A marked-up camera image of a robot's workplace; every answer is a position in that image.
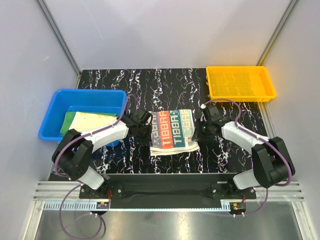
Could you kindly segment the blue red patterned towel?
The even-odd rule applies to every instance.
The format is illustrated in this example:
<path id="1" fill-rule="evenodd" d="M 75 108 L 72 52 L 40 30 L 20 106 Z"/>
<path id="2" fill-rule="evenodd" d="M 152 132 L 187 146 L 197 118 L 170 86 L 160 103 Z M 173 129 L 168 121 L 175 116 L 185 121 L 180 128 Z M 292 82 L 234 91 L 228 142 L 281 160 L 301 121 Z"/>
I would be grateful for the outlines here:
<path id="1" fill-rule="evenodd" d="M 152 116 L 151 156 L 176 155 L 200 149 L 192 140 L 195 124 L 190 109 L 158 111 Z"/>

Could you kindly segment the lime green patterned towel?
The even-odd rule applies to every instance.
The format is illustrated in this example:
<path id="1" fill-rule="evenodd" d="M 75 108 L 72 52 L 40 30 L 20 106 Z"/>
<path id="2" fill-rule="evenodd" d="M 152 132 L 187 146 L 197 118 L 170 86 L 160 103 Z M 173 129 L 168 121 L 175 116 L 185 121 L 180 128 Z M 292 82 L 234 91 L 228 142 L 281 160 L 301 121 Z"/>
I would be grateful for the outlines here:
<path id="1" fill-rule="evenodd" d="M 78 132 L 86 132 L 102 128 L 117 120 L 118 115 L 113 113 L 90 113 L 77 111 L 71 120 L 68 130 L 75 129 Z"/>

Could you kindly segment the green microfiber towel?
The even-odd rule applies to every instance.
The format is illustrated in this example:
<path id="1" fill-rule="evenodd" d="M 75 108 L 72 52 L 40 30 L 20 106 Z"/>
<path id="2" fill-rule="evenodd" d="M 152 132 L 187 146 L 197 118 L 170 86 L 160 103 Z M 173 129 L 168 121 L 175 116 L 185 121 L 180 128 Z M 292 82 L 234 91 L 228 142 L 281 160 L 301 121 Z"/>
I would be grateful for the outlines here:
<path id="1" fill-rule="evenodd" d="M 60 133 L 62 136 L 64 136 L 67 133 L 67 131 L 70 129 L 70 126 L 75 118 L 75 115 L 76 115 L 75 111 L 69 111 L 65 113 L 62 127 L 60 129 Z"/>

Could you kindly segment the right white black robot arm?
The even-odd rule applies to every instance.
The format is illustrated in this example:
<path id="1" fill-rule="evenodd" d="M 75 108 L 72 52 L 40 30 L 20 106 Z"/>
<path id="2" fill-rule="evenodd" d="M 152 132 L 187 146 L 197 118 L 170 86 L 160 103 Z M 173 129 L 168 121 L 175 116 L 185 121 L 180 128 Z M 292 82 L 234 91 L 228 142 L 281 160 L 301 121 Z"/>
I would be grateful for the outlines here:
<path id="1" fill-rule="evenodd" d="M 245 128 L 238 123 L 240 113 L 232 119 L 220 114 L 215 105 L 202 104 L 200 108 L 204 120 L 196 120 L 193 141 L 210 142 L 220 135 L 251 155 L 252 168 L 228 181 L 230 197 L 239 198 L 249 188 L 285 187 L 291 183 L 295 168 L 282 138 L 269 138 Z"/>

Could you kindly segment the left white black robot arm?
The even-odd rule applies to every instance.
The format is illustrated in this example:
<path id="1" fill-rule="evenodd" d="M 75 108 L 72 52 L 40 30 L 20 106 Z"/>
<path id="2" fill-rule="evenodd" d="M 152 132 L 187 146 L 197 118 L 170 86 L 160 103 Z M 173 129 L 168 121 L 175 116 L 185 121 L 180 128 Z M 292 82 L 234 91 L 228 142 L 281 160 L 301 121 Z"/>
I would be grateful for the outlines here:
<path id="1" fill-rule="evenodd" d="M 68 179 L 90 188 L 97 198 L 108 193 L 108 181 L 91 166 L 97 150 L 113 142 L 134 137 L 140 145 L 152 145 L 151 112 L 138 108 L 134 113 L 117 117 L 111 123 L 94 130 L 80 132 L 70 129 L 52 155 L 54 166 Z"/>

